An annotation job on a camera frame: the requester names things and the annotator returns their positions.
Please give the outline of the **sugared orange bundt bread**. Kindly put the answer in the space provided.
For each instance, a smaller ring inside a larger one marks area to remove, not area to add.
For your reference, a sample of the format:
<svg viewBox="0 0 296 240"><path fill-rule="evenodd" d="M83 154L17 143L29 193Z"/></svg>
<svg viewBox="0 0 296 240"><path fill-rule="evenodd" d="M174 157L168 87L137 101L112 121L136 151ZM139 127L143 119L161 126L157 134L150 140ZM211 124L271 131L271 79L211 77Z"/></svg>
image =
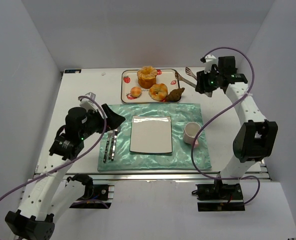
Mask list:
<svg viewBox="0 0 296 240"><path fill-rule="evenodd" d="M137 71L138 84L144 88L149 89L156 84L157 69L152 66L143 66Z"/></svg>

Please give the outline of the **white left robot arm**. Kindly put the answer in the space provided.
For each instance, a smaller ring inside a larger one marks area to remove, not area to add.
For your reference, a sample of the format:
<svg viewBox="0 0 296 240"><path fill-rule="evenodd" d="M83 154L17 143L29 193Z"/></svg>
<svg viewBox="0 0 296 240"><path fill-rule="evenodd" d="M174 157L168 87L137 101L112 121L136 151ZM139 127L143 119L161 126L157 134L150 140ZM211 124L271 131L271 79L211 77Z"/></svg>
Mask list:
<svg viewBox="0 0 296 240"><path fill-rule="evenodd" d="M94 133L104 134L117 129L125 118L113 112L107 104L101 106L103 114L92 106L73 107L65 117L50 147L51 156L45 173L38 176L35 186L16 211L9 211L5 222L11 231L27 240L48 240L55 223L76 200L91 199L93 179L82 173L74 175L68 185L56 191L72 162L84 148L84 141Z"/></svg>

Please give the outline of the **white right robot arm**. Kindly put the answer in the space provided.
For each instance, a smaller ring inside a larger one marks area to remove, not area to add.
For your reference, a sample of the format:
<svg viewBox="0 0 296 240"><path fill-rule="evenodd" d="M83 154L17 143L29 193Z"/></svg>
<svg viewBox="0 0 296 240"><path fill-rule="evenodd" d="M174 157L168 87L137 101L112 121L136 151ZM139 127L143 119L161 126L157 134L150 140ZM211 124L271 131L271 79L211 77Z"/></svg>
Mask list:
<svg viewBox="0 0 296 240"><path fill-rule="evenodd" d="M201 61L206 66L197 73L196 90L209 95L222 89L240 122L240 130L232 144L232 158L214 179L216 189L230 190L239 184L250 167L271 155L278 126L276 122L268 121L257 107L246 76L237 73L233 56L216 58L209 54Z"/></svg>

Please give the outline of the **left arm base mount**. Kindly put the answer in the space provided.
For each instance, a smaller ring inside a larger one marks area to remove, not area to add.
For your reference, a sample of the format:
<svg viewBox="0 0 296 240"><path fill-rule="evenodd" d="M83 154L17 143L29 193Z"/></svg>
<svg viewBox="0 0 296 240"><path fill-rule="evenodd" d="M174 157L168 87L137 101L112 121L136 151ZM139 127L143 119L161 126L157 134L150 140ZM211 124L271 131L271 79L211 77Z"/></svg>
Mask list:
<svg viewBox="0 0 296 240"><path fill-rule="evenodd" d="M84 194L71 206L72 209L108 209L114 198L115 186L107 183L94 183L86 174L67 177L66 186L71 181L78 181L85 187Z"/></svg>

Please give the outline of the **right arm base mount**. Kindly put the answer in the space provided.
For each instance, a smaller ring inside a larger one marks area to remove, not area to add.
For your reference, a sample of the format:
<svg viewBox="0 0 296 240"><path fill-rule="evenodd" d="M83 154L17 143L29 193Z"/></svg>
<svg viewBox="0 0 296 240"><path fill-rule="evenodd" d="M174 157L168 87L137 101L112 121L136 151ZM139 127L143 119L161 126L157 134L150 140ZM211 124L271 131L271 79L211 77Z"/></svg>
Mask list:
<svg viewBox="0 0 296 240"><path fill-rule="evenodd" d="M240 184L227 185L221 182L197 184L191 194L197 197L199 212L245 211Z"/></svg>

